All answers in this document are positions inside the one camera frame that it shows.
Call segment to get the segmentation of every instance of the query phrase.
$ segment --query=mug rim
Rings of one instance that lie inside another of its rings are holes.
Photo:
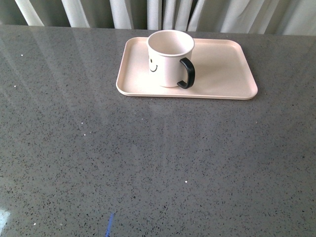
[[[156,51],[154,50],[150,45],[149,45],[149,40],[150,38],[153,36],[153,35],[156,35],[156,34],[159,34],[159,33],[162,33],[162,32],[176,32],[177,34],[182,34],[182,35],[185,35],[186,37],[190,37],[192,42],[193,42],[193,45],[188,49],[186,50],[184,53],[178,53],[178,54],[168,54],[168,53],[161,53],[159,51]],[[146,44],[147,44],[147,47],[148,49],[152,50],[153,52],[157,53],[158,55],[160,56],[164,56],[164,57],[180,57],[180,56],[183,56],[183,55],[186,55],[188,53],[190,53],[193,49],[194,49],[194,46],[195,46],[195,41],[193,39],[192,36],[190,36],[189,34],[183,32],[183,31],[177,31],[177,30],[160,30],[160,31],[156,31],[154,33],[152,33],[150,36],[148,36],[147,40],[146,40]]]

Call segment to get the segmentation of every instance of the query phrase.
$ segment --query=curtain fold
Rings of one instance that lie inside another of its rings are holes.
[[[0,24],[316,35],[316,0],[0,0]]]

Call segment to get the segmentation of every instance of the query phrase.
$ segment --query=tray rim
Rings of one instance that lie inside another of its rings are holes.
[[[216,96],[212,96],[212,95],[203,95],[203,94],[194,94],[194,95],[189,95],[189,94],[165,94],[165,93],[162,93],[162,94],[150,94],[150,93],[136,93],[136,92],[126,92],[124,90],[122,90],[120,87],[119,87],[119,79],[120,79],[120,76],[121,76],[121,73],[122,73],[122,70],[123,70],[123,65],[124,65],[124,61],[126,61],[127,57],[126,57],[126,54],[128,53],[128,51],[130,50],[130,48],[133,46],[133,41],[146,41],[148,37],[133,37],[133,38],[130,38],[126,43],[125,43],[125,47],[124,47],[124,52],[123,52],[123,55],[122,55],[122,60],[121,60],[121,64],[120,64],[120,67],[119,67],[119,71],[118,71],[118,77],[117,77],[117,81],[116,81],[116,88],[117,90],[123,94],[123,95],[126,95],[126,96],[133,96],[133,97],[169,97],[169,98],[201,98],[201,99],[230,99],[230,100],[249,100],[249,99],[252,99],[254,96],[256,96],[256,94],[258,93],[258,86],[254,80],[254,77],[252,75],[252,72],[249,68],[249,65],[248,65],[248,62],[247,62],[247,59],[245,58],[245,55],[243,53],[243,50],[240,46],[239,43],[233,41],[233,40],[230,40],[230,39],[200,39],[200,38],[194,38],[195,40],[195,43],[196,44],[201,44],[201,43],[211,43],[211,42],[208,42],[208,41],[212,41],[213,43],[214,42],[217,42],[217,43],[225,43],[227,44],[229,42],[229,44],[234,47],[236,50],[239,51],[239,54],[238,56],[240,55],[240,53],[244,56],[243,59],[246,61],[246,70],[248,71],[247,73],[250,73],[251,75],[251,81],[253,81],[253,85],[252,86],[255,86],[253,87],[253,91],[251,91],[251,95],[250,96],[219,96],[219,95],[216,95]]]

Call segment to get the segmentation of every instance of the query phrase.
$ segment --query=smiley face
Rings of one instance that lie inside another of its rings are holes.
[[[154,73],[155,71],[157,71],[157,68],[158,68],[158,65],[153,63],[153,60],[150,58],[149,59],[149,70]]]

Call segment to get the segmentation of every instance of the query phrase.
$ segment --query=gray speckled countertop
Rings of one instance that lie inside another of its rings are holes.
[[[1,236],[316,236],[316,37],[190,33],[241,45],[251,100],[124,96],[151,33],[0,26]]]

